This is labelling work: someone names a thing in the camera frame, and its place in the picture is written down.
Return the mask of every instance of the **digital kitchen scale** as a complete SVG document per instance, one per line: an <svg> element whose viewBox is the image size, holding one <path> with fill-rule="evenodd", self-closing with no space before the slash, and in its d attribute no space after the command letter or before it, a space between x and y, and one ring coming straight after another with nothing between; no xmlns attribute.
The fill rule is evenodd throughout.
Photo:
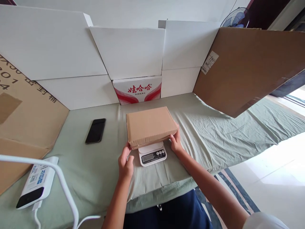
<svg viewBox="0 0 305 229"><path fill-rule="evenodd" d="M163 142L139 148L140 163L146 167L167 158Z"/></svg>

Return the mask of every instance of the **brown cardboard box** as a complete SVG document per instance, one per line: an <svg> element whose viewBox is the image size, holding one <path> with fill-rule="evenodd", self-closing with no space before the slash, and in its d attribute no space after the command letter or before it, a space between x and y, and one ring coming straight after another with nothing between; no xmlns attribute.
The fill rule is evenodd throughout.
<svg viewBox="0 0 305 229"><path fill-rule="evenodd" d="M305 32L221 27L193 92L237 117L305 69L304 41Z"/></svg>
<svg viewBox="0 0 305 229"><path fill-rule="evenodd" d="M0 55L0 154L43 158L69 110ZM0 194L30 168L0 162Z"/></svg>
<svg viewBox="0 0 305 229"><path fill-rule="evenodd" d="M132 149L169 139L178 130L167 107L126 115L128 142Z"/></svg>

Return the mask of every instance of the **white cable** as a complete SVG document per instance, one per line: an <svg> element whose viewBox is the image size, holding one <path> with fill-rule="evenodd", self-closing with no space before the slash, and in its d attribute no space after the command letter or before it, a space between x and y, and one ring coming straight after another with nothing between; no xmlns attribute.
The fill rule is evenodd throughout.
<svg viewBox="0 0 305 229"><path fill-rule="evenodd" d="M63 188L64 194L66 195L66 198L68 200L68 203L69 203L70 208L71 208L72 213L73 213L74 222L73 222L73 228L72 229L77 229L81 225L81 223L84 222L87 219L97 219L98 216L88 216L88 217L84 218L81 221L81 223L78 225L79 214L78 214L77 206L76 206L76 204L73 200L73 197L70 193L70 190L69 190L68 185L66 183L66 180L64 178L63 171L61 170L61 168L58 165L53 164L53 163L48 162L48 161L38 160L38 159L34 159L34 158L8 156L8 155L0 155L0 161L18 162L18 163L27 163L27 164L41 164L41 165L47 165L47 166L53 168L58 175L60 184Z"/></svg>
<svg viewBox="0 0 305 229"><path fill-rule="evenodd" d="M101 218L101 216L87 216L87 217L83 218L83 220L79 223L79 225L77 226L76 229L78 229L80 227L80 225L88 219L99 219L99 218Z"/></svg>
<svg viewBox="0 0 305 229"><path fill-rule="evenodd" d="M33 209L32 209L32 211L34 211L34 220L35 220L35 222L36 222L36 224L37 224L37 226L38 226L37 229L41 229L41 223L39 222L39 219L38 219L38 217L37 217L37 211L38 211L38 209L41 207L41 203L42 203L42 200L36 202L36 203L34 204L34 206L33 206Z"/></svg>
<svg viewBox="0 0 305 229"><path fill-rule="evenodd" d="M34 219L35 219L35 222L36 222L36 224L37 224L37 229L41 229L41 223L39 222L39 219L37 218L37 210L38 209L35 209L34 210Z"/></svg>

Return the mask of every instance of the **bed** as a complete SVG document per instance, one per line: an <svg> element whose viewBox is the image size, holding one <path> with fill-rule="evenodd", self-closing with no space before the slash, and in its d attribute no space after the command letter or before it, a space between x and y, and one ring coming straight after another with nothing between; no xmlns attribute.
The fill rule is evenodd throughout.
<svg viewBox="0 0 305 229"><path fill-rule="evenodd" d="M117 159L127 141L126 114L167 106L180 125L185 150L210 173L239 164L274 144L305 131L305 120L264 98L249 110L231 118L207 106L195 94L183 94L138 104L111 104L70 111L53 150L58 156L80 218L104 215L119 171ZM85 145L93 119L106 118L100 143ZM136 212L180 196L196 184L165 141L167 159L142 167L137 150L127 212ZM28 174L0 196L3 228L35 228L32 207L16 210ZM55 176L51 193L38 211L42 225L67 228L73 216Z"/></svg>

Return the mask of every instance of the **smartphone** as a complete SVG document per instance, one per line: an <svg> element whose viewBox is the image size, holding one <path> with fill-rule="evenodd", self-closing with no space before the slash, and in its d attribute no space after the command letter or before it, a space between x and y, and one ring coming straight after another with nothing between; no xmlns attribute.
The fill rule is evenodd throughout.
<svg viewBox="0 0 305 229"><path fill-rule="evenodd" d="M102 140L106 119L95 119L90 127L86 144L100 142Z"/></svg>

